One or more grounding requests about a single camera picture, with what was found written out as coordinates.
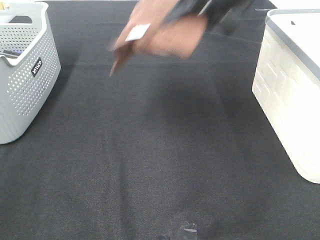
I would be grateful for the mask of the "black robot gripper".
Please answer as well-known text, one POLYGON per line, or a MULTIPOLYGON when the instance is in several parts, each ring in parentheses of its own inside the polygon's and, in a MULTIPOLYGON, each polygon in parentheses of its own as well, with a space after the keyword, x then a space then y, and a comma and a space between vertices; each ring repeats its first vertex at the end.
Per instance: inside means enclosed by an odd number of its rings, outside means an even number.
POLYGON ((179 0, 166 15, 167 23, 188 15, 208 18, 208 29, 219 26, 224 34, 232 34, 252 0, 179 0))

